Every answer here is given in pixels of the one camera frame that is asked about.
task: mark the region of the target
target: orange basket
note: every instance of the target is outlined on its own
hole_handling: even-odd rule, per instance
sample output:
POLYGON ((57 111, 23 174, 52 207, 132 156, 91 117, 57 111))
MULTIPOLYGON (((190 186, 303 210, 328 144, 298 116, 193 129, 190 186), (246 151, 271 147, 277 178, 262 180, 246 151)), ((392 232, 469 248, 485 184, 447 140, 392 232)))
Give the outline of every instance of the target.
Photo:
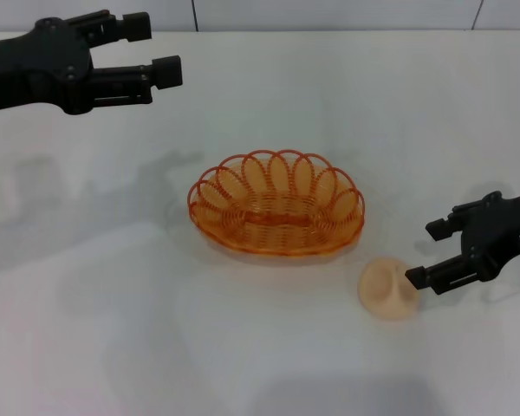
POLYGON ((355 244, 364 198, 322 156, 294 150, 238 154, 208 169, 187 197, 192 222, 232 250, 302 257, 355 244))

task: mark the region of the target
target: white table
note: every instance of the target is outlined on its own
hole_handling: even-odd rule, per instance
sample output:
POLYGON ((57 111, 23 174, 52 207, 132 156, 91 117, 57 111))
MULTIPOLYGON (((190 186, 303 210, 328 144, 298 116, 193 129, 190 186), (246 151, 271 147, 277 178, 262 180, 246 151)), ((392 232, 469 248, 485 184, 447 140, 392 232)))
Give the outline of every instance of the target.
POLYGON ((520 32, 158 33, 94 60, 175 54, 185 85, 151 106, 0 112, 0 415, 520 415, 520 257, 409 322, 354 294, 373 257, 458 254, 424 230, 454 205, 520 195, 520 32), (186 193, 257 148, 348 171, 360 246, 209 245, 186 193))

